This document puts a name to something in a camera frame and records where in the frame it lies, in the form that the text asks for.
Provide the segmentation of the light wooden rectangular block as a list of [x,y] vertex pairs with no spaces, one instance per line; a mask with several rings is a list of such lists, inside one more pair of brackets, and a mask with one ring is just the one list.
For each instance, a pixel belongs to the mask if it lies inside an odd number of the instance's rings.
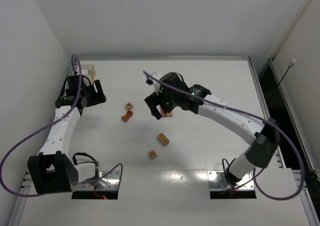
[[167,116],[167,117],[172,117],[172,116],[173,116],[173,112],[172,112],[172,111],[168,112],[168,113],[166,114],[166,116]]

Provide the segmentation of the transparent orange plastic box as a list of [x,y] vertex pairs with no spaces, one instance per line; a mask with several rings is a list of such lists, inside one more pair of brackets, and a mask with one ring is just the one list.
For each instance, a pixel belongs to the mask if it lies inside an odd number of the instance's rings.
[[83,65],[81,71],[82,75],[88,77],[92,83],[95,81],[96,70],[93,64]]

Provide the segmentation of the ribbed light wooden block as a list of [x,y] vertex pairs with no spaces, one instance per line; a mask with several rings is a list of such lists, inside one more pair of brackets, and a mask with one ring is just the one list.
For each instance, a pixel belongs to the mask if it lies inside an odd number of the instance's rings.
[[170,143],[170,140],[163,133],[160,133],[157,138],[163,146],[167,146]]

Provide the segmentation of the wooden letter D cube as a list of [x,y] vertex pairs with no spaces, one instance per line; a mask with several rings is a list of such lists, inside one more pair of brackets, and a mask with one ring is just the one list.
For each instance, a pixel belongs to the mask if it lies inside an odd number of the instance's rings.
[[157,153],[155,150],[151,150],[148,152],[148,156],[151,160],[155,159],[157,157]]

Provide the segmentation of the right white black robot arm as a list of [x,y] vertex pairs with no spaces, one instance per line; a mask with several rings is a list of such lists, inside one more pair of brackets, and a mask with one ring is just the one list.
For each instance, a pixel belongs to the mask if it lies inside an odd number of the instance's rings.
[[231,110],[211,91],[199,84],[189,87],[177,72],[165,75],[154,72],[146,75],[146,83],[154,92],[145,98],[151,115],[157,120],[163,113],[170,113],[176,107],[208,118],[241,137],[248,148],[233,159],[224,171],[226,182],[235,187],[245,174],[255,168],[266,168],[280,142],[280,134],[273,129],[277,121],[267,121]]

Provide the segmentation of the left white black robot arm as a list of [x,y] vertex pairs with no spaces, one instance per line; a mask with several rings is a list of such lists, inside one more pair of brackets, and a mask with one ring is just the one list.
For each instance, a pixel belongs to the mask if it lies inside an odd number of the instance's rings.
[[40,195],[74,192],[78,184],[98,177],[98,162],[77,162],[69,156],[71,139],[84,108],[105,103],[100,80],[85,82],[85,76],[67,76],[55,101],[55,119],[48,137],[27,167]]

